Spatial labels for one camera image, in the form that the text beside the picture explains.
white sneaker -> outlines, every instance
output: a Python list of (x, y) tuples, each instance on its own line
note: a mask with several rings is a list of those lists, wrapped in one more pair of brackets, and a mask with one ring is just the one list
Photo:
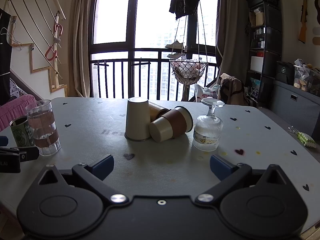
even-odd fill
[(167, 57), (168, 58), (173, 58), (173, 59), (178, 59), (178, 58), (180, 58), (181, 56), (184, 56), (185, 54), (183, 54), (183, 53), (175, 53), (175, 54), (168, 54), (167, 55)]
[(165, 46), (167, 49), (184, 49), (184, 46), (183, 46), (183, 43), (180, 43), (179, 41), (175, 41), (174, 43), (172, 44), (167, 44)]

box handle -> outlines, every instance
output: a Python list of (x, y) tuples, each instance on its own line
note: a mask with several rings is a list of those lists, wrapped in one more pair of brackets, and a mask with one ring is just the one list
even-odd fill
[(290, 98), (291, 98), (292, 100), (294, 100), (294, 101), (297, 101), (297, 99), (298, 99), (298, 96), (295, 96), (295, 95), (291, 95), (291, 96), (290, 96)]

green printed cup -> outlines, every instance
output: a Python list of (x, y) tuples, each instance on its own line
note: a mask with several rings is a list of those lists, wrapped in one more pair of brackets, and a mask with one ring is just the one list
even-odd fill
[(10, 128), (17, 147), (28, 147), (35, 145), (26, 115), (11, 121)]

gray cabinet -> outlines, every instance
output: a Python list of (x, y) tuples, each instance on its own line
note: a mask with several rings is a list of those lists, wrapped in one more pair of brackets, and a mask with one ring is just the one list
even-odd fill
[(270, 110), (314, 140), (320, 140), (320, 98), (274, 81)]

metal bolt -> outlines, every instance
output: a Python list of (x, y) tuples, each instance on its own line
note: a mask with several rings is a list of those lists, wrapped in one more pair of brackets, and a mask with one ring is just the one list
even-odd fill
[(201, 202), (210, 202), (213, 200), (213, 196), (210, 194), (200, 194), (198, 200)]
[(166, 203), (167, 202), (165, 200), (163, 200), (163, 199), (158, 201), (158, 204), (161, 205), (161, 206), (165, 205)]
[(127, 197), (122, 194), (114, 194), (110, 197), (110, 200), (114, 203), (123, 203), (127, 200)]

